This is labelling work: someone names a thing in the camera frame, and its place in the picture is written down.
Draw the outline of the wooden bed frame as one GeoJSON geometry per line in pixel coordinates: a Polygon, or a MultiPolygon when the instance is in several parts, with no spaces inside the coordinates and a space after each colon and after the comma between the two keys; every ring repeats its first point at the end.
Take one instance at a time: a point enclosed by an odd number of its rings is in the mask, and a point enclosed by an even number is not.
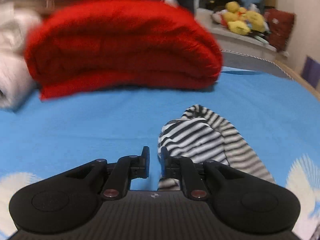
{"type": "Polygon", "coordinates": [[[276,64],[285,74],[303,86],[306,90],[308,90],[317,100],[320,99],[319,91],[310,85],[307,81],[305,81],[297,72],[289,68],[287,65],[283,64],[282,62],[275,60],[274,64],[276,64]]]}

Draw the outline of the dark red owl cushion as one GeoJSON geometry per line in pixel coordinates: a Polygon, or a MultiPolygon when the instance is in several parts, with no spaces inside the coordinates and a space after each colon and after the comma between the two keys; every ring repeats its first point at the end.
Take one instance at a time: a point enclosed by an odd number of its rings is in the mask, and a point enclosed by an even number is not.
{"type": "Polygon", "coordinates": [[[284,51],[286,49],[295,23],[295,16],[294,13],[274,8],[265,11],[264,17],[270,30],[268,42],[277,51],[284,51]]]}

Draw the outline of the black white striped garment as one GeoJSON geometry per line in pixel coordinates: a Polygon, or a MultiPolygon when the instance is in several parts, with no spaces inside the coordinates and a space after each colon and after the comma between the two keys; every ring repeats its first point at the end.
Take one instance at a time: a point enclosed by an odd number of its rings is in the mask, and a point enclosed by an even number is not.
{"type": "Polygon", "coordinates": [[[185,110],[179,119],[167,122],[158,137],[157,153],[190,158],[193,163],[214,160],[274,183],[264,163],[227,119],[201,105],[185,110]]]}

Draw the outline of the red folded sweater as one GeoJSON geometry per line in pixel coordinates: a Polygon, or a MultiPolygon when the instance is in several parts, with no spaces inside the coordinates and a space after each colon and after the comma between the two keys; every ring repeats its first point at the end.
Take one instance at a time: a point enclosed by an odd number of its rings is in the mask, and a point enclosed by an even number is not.
{"type": "Polygon", "coordinates": [[[204,89],[223,65],[192,13],[159,0],[86,0],[58,10],[29,34],[24,58],[43,99],[116,86],[204,89]]]}

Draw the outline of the white window sill ledge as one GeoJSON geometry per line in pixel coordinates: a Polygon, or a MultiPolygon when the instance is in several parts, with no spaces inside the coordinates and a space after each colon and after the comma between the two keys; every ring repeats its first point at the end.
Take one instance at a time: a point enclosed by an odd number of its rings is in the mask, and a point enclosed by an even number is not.
{"type": "Polygon", "coordinates": [[[276,48],[269,44],[264,44],[249,36],[232,33],[225,27],[213,23],[211,17],[212,11],[210,10],[198,8],[195,15],[196,20],[213,34],[222,50],[233,51],[269,61],[274,61],[277,57],[285,60],[289,58],[287,51],[278,53],[276,48]]]}

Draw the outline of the white folded quilt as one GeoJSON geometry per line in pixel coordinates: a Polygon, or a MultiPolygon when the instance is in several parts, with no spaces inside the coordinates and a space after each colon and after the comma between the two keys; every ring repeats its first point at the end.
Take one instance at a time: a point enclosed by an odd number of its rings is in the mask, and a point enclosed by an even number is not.
{"type": "Polygon", "coordinates": [[[1,4],[1,109],[18,109],[36,86],[23,52],[28,34],[41,23],[32,10],[1,4]]]}

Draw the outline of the yellow plush toys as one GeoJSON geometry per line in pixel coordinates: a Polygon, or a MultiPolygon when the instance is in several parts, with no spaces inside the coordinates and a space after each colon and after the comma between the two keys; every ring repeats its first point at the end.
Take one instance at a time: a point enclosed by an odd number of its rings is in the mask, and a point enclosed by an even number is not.
{"type": "Polygon", "coordinates": [[[211,18],[232,33],[242,36],[255,31],[259,33],[269,31],[264,16],[255,4],[251,4],[249,9],[246,9],[236,1],[228,2],[225,9],[212,13],[211,18]]]}

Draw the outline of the purple bag by wall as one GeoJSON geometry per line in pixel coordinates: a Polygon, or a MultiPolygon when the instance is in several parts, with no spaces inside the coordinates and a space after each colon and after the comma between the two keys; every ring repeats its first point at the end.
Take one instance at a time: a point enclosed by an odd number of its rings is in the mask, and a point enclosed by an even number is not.
{"type": "Polygon", "coordinates": [[[313,88],[317,88],[320,77],[320,64],[311,57],[307,57],[302,71],[302,78],[313,88]]]}

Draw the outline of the blue patterned bed sheet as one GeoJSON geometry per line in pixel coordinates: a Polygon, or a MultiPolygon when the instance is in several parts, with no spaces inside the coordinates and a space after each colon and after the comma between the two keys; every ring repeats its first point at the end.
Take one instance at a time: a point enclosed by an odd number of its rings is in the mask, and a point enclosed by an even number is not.
{"type": "Polygon", "coordinates": [[[132,182],[155,190],[158,137],[193,105],[227,119],[276,183],[301,204],[294,232],[310,239],[319,227],[319,101],[297,82],[225,67],[203,92],[118,88],[41,101],[34,93],[16,112],[1,111],[1,239],[15,233],[9,200],[20,188],[104,158],[115,162],[150,148],[150,176],[132,182]]]}

